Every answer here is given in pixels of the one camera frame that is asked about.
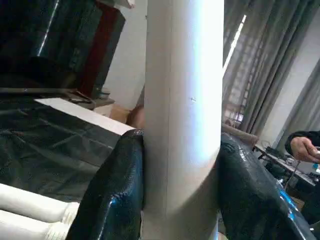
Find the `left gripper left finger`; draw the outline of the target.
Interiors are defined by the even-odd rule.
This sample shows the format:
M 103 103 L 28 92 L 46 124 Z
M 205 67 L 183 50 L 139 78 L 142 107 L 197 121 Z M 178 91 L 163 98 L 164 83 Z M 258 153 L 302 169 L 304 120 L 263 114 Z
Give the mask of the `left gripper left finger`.
M 144 197 L 143 129 L 124 133 L 98 169 L 66 239 L 137 240 Z

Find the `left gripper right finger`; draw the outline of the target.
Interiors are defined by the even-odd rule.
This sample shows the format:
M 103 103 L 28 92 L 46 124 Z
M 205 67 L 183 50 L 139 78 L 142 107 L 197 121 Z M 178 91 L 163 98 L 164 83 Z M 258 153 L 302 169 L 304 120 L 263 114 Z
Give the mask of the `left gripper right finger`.
M 222 133 L 218 202 L 230 240 L 318 240 L 283 186 L 236 137 Z

